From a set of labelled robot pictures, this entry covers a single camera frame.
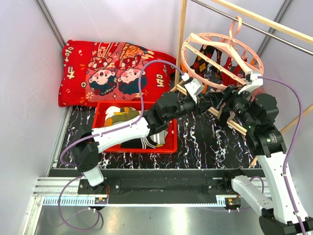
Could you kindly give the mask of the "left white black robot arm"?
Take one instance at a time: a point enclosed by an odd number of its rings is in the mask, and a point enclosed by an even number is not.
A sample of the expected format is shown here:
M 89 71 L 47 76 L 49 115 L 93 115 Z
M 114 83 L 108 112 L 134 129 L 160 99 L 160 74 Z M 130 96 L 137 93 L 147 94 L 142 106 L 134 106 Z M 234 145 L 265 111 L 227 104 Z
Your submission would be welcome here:
M 182 100 L 175 92 L 164 93 L 141 116 L 109 127 L 80 127 L 70 148 L 77 170 L 88 180 L 92 192 L 105 190 L 103 173 L 98 165 L 99 154 L 117 144 L 142 139 L 165 130 L 170 121 L 191 112 L 201 116 L 218 101 L 213 95 L 187 95 Z

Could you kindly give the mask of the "pink round clip hanger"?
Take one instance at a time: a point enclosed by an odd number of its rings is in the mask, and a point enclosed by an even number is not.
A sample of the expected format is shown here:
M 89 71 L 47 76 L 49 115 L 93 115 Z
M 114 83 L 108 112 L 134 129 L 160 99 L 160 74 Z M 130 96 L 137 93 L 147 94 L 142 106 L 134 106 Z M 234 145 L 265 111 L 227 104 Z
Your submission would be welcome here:
M 190 77 L 219 91 L 234 85 L 253 92 L 263 85 L 264 66 L 257 53 L 235 39 L 243 20 L 237 16 L 227 35 L 191 33 L 181 46 L 181 65 Z

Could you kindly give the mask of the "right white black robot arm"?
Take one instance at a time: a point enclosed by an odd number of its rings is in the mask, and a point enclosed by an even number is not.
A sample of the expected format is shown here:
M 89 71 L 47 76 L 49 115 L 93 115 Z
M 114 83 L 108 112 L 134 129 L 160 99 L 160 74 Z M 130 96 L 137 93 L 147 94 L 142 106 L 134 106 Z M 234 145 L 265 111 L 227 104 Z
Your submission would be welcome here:
M 231 85 L 222 92 L 217 107 L 221 113 L 232 111 L 246 129 L 246 142 L 264 172 L 271 198 L 254 186 L 242 170 L 226 174 L 222 188 L 228 194 L 238 193 L 259 216 L 266 235 L 309 234 L 313 219 L 304 210 L 288 164 L 287 147 L 274 122 L 279 110 L 276 98 L 269 94 L 252 94 Z

